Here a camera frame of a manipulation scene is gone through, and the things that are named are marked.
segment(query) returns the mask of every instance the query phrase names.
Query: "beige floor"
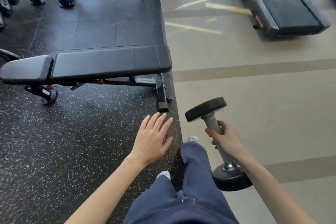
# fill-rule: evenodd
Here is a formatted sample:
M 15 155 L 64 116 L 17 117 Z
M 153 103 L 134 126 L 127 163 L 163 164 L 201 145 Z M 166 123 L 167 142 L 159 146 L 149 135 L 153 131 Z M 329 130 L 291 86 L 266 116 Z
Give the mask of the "beige floor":
M 312 0 L 333 23 L 329 0 Z M 336 223 L 336 26 L 267 42 L 240 0 L 161 0 L 183 140 L 197 135 L 212 168 L 222 163 L 184 112 L 223 96 L 216 114 L 319 223 Z M 254 188 L 225 193 L 241 224 L 275 223 Z

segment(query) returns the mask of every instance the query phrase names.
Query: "blue sweatpants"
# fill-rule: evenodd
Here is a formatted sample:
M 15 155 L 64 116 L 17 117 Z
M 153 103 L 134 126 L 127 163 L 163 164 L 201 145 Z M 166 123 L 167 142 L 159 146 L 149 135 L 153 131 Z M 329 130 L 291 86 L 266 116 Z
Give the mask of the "blue sweatpants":
M 124 224 L 186 199 L 213 205 L 222 215 L 238 224 L 223 193 L 217 189 L 212 179 L 208 154 L 203 146 L 198 143 L 183 143 L 181 156 L 186 165 L 182 190 L 176 192 L 165 175 L 159 176 L 150 188 L 132 203 Z

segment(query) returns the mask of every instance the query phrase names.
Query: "white sneaker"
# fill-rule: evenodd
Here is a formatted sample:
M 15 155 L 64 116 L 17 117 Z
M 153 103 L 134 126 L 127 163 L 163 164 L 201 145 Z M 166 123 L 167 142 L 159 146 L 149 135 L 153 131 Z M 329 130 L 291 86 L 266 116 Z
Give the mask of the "white sneaker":
M 167 176 L 167 178 L 170 180 L 170 173 L 168 171 L 162 171 L 161 173 L 157 175 L 156 179 L 158 179 L 158 177 L 161 175 Z
M 197 136 L 190 136 L 188 137 L 188 143 L 199 143 L 200 140 L 198 139 Z

